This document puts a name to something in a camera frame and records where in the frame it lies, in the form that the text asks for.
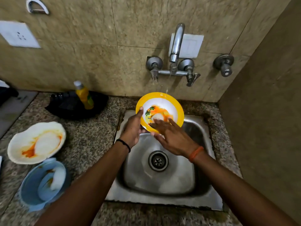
yellow bottle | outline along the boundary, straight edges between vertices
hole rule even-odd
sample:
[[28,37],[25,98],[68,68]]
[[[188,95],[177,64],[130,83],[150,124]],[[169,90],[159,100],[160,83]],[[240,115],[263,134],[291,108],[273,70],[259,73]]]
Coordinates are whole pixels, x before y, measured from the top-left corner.
[[74,85],[76,87],[75,92],[80,98],[81,102],[84,104],[85,109],[93,109],[94,101],[89,94],[89,90],[80,81],[75,81]]

sink drain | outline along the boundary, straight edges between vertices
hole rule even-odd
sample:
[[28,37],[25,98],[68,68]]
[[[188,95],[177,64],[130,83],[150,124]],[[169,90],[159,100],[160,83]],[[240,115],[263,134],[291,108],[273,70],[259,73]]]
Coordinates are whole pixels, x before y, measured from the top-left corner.
[[162,151],[154,151],[148,157],[148,164],[154,171],[164,171],[168,166],[168,157]]

granite countertop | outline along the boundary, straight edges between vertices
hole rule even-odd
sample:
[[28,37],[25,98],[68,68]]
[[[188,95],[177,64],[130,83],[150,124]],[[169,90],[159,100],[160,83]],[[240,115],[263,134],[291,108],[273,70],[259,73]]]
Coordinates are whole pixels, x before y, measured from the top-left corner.
[[[14,134],[37,122],[57,121],[67,132],[62,149],[55,157],[64,163],[76,179],[92,166],[113,144],[121,114],[135,109],[138,98],[109,97],[106,108],[95,118],[83,121],[60,119],[44,109],[49,93],[39,93],[0,140],[3,156],[0,174],[0,226],[34,225],[42,211],[28,213],[16,195],[22,180],[33,167],[11,162],[7,146]],[[219,163],[241,176],[226,127],[215,103],[179,101],[185,114],[202,115],[208,122],[213,151]],[[240,225],[226,208],[224,212],[205,211],[174,206],[104,202],[93,221],[96,225]]]

sink basin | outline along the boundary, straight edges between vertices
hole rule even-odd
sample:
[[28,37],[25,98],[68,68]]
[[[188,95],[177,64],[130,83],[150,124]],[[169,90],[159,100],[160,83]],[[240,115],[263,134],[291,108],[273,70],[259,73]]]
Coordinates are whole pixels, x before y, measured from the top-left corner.
[[[134,110],[125,112],[121,132]],[[202,117],[185,115],[182,129],[215,159],[209,138],[209,129]],[[162,147],[150,135],[143,133],[131,149],[106,200],[168,204],[189,207],[207,207],[222,210],[222,199],[210,182],[194,164],[183,156],[176,156]]]

blue bowl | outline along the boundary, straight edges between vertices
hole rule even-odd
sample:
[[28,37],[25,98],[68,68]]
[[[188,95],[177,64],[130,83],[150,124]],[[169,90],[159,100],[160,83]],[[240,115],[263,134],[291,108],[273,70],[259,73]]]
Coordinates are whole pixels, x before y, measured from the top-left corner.
[[[60,189],[51,190],[49,181],[53,178],[55,167],[62,167],[66,171],[66,177]],[[29,208],[29,212],[38,211],[47,203],[56,201],[70,184],[71,176],[65,166],[55,158],[49,158],[28,173],[19,189],[19,197]]]

